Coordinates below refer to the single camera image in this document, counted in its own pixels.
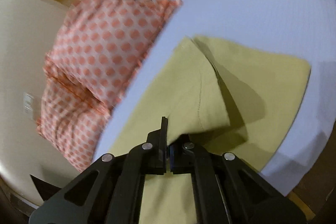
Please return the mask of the olive green pants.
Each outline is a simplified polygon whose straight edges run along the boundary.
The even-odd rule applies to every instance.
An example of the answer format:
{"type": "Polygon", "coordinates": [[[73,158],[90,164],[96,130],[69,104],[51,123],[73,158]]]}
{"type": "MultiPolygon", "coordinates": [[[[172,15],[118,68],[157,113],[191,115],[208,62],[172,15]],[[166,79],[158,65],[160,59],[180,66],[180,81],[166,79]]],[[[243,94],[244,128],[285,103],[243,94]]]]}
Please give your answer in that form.
{"type": "Polygon", "coordinates": [[[299,110],[310,75],[306,60],[223,39],[184,38],[148,87],[139,83],[161,58],[153,49],[113,113],[115,155],[127,153],[168,119],[167,141],[182,134],[257,170],[270,160],[299,110]]]}

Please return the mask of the left polka dot pillow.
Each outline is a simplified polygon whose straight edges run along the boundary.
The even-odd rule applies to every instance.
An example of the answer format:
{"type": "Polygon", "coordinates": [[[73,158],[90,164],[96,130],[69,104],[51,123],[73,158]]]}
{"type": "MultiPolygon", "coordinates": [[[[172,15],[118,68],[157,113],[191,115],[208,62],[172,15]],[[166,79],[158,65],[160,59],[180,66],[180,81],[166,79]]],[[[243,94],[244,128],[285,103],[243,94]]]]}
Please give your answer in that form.
{"type": "Polygon", "coordinates": [[[79,172],[90,166],[109,118],[110,110],[88,89],[47,77],[37,121],[38,134],[79,172]]]}

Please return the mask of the polka dot pillow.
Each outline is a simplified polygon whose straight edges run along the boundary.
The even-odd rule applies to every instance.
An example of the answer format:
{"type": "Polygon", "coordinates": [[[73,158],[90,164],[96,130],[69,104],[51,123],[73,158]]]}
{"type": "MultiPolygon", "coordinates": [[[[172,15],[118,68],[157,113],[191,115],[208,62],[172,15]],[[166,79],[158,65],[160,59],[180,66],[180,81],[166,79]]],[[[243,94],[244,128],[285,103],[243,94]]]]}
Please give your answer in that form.
{"type": "Polygon", "coordinates": [[[46,56],[45,70],[88,89],[107,108],[135,71],[180,0],[74,0],[46,56]]]}
{"type": "Polygon", "coordinates": [[[90,166],[109,118],[110,110],[88,89],[47,77],[37,121],[38,134],[79,172],[90,166]]]}

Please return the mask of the right polka dot pillow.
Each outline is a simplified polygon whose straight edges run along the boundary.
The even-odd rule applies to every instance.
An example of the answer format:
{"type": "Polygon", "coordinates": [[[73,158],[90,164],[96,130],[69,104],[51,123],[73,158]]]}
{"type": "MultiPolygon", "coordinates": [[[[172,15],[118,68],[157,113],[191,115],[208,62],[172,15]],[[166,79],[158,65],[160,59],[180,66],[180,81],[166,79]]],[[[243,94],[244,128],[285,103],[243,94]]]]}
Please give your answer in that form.
{"type": "Polygon", "coordinates": [[[88,89],[107,108],[135,71],[180,0],[74,0],[46,56],[45,70],[88,89]]]}

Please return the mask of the white wall switch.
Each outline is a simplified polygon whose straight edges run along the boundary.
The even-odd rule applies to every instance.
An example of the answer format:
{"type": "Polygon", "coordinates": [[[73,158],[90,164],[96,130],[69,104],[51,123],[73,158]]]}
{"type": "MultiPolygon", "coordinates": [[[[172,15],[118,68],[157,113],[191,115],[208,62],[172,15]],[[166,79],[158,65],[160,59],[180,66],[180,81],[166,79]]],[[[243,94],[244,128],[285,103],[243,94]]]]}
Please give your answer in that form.
{"type": "Polygon", "coordinates": [[[23,95],[23,112],[29,119],[34,119],[34,97],[29,93],[23,95]]]}

